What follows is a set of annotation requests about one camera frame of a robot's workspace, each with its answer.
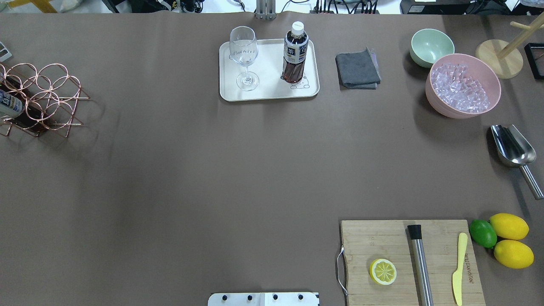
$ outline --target butter knife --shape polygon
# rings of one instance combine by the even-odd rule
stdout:
[[[459,233],[457,244],[457,270],[452,275],[453,296],[458,306],[463,305],[461,296],[461,280],[463,279],[463,262],[465,261],[465,252],[467,251],[468,236],[466,233]]]

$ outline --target bowl of ice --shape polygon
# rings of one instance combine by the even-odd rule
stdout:
[[[500,99],[500,82],[486,63],[470,55],[441,57],[431,67],[425,94],[444,116],[470,118],[489,112]]]

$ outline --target glass base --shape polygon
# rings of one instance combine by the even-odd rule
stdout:
[[[236,85],[238,85],[241,90],[254,90],[259,85],[259,77],[251,71],[248,72],[247,75],[245,72],[242,72],[236,79]]]

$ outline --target cutting board handle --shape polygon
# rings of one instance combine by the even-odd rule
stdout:
[[[340,287],[342,287],[344,295],[348,296],[348,290],[340,281],[340,256],[342,256],[342,254],[344,254],[344,246],[340,246],[340,252],[338,252],[338,257],[336,257],[336,279],[338,279],[338,283],[340,284]]]

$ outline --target ice scoop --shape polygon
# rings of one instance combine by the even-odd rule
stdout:
[[[544,198],[527,166],[536,159],[535,149],[513,124],[492,125],[491,131],[493,132],[500,160],[508,167],[519,167],[535,199]]]

